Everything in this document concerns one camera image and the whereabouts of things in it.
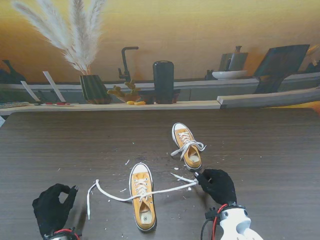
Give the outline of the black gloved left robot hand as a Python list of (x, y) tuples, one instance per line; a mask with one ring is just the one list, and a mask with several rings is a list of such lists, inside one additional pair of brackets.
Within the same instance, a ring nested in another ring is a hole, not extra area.
[(69, 187), (57, 183), (33, 200), (33, 212), (42, 238), (64, 228), (77, 192), (76, 185)]

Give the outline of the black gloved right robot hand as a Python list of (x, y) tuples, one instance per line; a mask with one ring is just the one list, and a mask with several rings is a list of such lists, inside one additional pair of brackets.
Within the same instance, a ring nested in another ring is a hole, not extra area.
[(195, 178), (217, 204), (237, 204), (234, 182), (224, 170), (206, 168), (202, 173), (195, 174)]

